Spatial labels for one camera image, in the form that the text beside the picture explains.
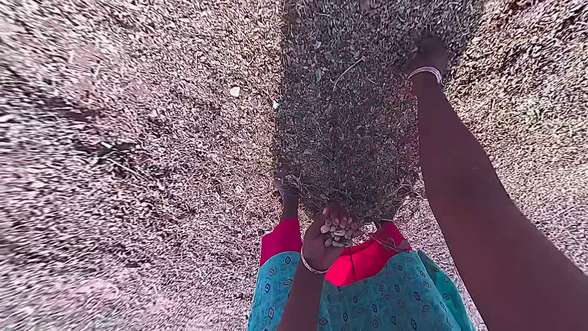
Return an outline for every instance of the dry grass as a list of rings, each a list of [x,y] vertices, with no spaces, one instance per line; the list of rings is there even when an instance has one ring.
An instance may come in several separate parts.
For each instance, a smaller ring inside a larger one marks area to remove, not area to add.
[[[0,9],[0,327],[242,329],[280,212],[276,161],[293,167],[305,212],[339,201],[402,224],[483,327],[419,175],[402,70],[427,33],[447,43],[448,97],[508,192],[588,270],[579,3]]]

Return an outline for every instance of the twig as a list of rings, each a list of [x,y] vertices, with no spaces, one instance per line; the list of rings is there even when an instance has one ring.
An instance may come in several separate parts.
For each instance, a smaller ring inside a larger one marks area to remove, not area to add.
[[[127,166],[126,166],[126,165],[124,165],[124,164],[118,163],[118,162],[116,162],[115,160],[111,160],[111,159],[109,159],[109,158],[107,158],[106,160],[108,160],[108,161],[110,161],[110,162],[112,162],[112,163],[116,164],[117,166],[119,166],[119,167],[121,167],[121,168],[125,169],[126,171],[128,171],[128,172],[130,172],[130,173],[132,173],[132,174],[135,174],[136,176],[138,176],[138,177],[140,177],[140,178],[142,178],[142,179],[145,179],[145,180],[147,179],[147,178],[145,178],[143,175],[139,174],[138,172],[136,172],[135,170],[133,170],[133,169],[131,169],[131,168],[127,167]]]
[[[335,92],[335,88],[337,87],[337,82],[341,79],[341,77],[343,77],[343,75],[345,75],[349,70],[351,70],[351,68],[355,67],[355,65],[357,65],[361,61],[365,61],[365,60],[366,60],[366,57],[363,56],[361,59],[355,61],[355,63],[352,64],[349,68],[347,68],[347,70],[343,71],[343,73],[341,74],[341,76],[339,76],[339,78],[337,78],[337,80],[335,81],[335,84],[333,85],[333,92]]]

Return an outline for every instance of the fingers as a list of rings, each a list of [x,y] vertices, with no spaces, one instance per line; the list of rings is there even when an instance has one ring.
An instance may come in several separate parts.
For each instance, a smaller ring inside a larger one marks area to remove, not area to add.
[[[325,219],[331,219],[331,222],[340,228],[345,228],[345,225],[351,222],[351,216],[347,208],[341,204],[328,204],[323,210]]]

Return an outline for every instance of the silver bangle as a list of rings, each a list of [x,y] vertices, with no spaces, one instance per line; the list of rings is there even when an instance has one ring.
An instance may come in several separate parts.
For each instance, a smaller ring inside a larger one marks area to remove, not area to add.
[[[330,267],[327,270],[321,271],[321,270],[316,270],[313,267],[308,265],[308,262],[306,262],[306,260],[304,259],[304,253],[302,253],[302,251],[304,250],[304,245],[302,245],[302,247],[300,248],[300,259],[302,260],[302,264],[304,264],[304,266],[312,273],[315,274],[326,274],[329,270]]]
[[[437,68],[435,67],[420,67],[411,72],[406,80],[409,80],[412,76],[419,74],[421,72],[430,72],[431,74],[435,75],[435,78],[437,78],[437,84],[441,82],[441,72],[439,72],[439,70],[437,70]]]

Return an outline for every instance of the teal kurta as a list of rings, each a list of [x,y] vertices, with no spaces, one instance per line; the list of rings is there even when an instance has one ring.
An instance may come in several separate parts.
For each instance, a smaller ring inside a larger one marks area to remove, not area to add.
[[[300,253],[259,269],[248,330],[277,330]],[[317,330],[474,330],[451,279],[422,251],[392,256],[374,277],[347,286],[325,280]]]

